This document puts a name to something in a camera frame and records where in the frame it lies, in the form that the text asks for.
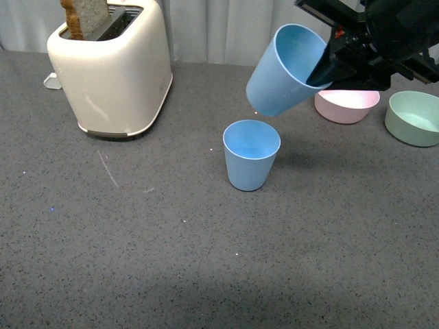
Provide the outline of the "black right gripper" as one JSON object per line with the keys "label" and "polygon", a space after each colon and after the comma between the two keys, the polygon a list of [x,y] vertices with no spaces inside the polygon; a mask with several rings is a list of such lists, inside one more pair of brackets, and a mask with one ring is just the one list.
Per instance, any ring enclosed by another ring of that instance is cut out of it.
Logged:
{"label": "black right gripper", "polygon": [[331,27],[321,59],[307,78],[327,90],[390,88],[398,73],[424,84],[438,82],[429,49],[438,44],[437,1],[362,1],[357,12],[341,1],[297,1]]}

